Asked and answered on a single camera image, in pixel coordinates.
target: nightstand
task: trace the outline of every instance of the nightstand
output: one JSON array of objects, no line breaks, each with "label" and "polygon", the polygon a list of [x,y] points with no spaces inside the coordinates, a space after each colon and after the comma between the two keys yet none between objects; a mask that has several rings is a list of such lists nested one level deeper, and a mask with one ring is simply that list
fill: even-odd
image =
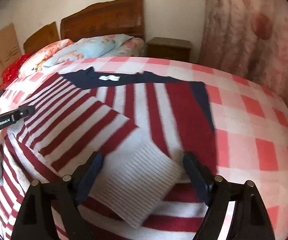
[{"label": "nightstand", "polygon": [[147,43],[147,57],[188,62],[190,51],[190,41],[154,37]]}]

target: metal screw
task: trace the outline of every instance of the metal screw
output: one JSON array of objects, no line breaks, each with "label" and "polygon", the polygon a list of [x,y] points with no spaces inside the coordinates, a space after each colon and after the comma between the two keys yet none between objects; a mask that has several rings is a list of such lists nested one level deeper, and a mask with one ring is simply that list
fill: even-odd
[{"label": "metal screw", "polygon": [[35,179],[35,180],[33,180],[33,181],[31,182],[31,185],[32,185],[32,186],[37,186],[38,183],[39,183],[39,180]]},{"label": "metal screw", "polygon": [[253,187],[253,186],[255,185],[254,182],[251,181],[251,180],[248,180],[248,181],[246,182],[246,184],[247,184],[248,186],[250,186],[250,187]]},{"label": "metal screw", "polygon": [[71,175],[65,175],[63,177],[63,181],[70,181],[71,180]]},{"label": "metal screw", "polygon": [[220,175],[216,175],[216,176],[214,177],[214,179],[215,179],[215,181],[217,181],[217,182],[223,181],[223,177],[220,176]]}]

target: checkered bedsheet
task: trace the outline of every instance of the checkered bedsheet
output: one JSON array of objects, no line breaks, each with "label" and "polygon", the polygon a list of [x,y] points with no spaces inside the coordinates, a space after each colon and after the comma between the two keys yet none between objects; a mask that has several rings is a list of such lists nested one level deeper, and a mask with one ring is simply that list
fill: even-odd
[{"label": "checkered bedsheet", "polygon": [[[53,73],[87,69],[110,73],[150,71],[206,84],[216,128],[218,171],[228,181],[253,180],[263,198],[276,239],[288,235],[288,109],[267,88],[244,78],[191,63],[141,57],[69,61],[15,80],[0,98],[0,114],[17,108]],[[219,239],[226,239],[234,205]]]}]

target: white wall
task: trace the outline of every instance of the white wall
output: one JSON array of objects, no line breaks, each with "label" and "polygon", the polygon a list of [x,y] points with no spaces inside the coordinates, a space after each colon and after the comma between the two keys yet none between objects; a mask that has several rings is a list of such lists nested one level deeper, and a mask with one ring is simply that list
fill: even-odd
[{"label": "white wall", "polygon": [[[35,31],[85,7],[110,0],[1,0],[0,29],[13,22],[18,42]],[[160,36],[190,40],[191,60],[197,62],[204,26],[205,0],[144,0],[146,41]]]}]

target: wooden headboard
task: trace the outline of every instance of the wooden headboard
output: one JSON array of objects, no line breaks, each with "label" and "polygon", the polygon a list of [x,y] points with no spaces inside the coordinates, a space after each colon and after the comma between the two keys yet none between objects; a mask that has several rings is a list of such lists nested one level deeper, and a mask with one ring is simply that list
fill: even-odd
[{"label": "wooden headboard", "polygon": [[61,38],[127,34],[144,39],[143,0],[95,3],[61,21]]},{"label": "wooden headboard", "polygon": [[23,45],[25,54],[33,54],[56,41],[59,41],[58,30],[56,22],[52,22],[39,29],[25,41]]}]

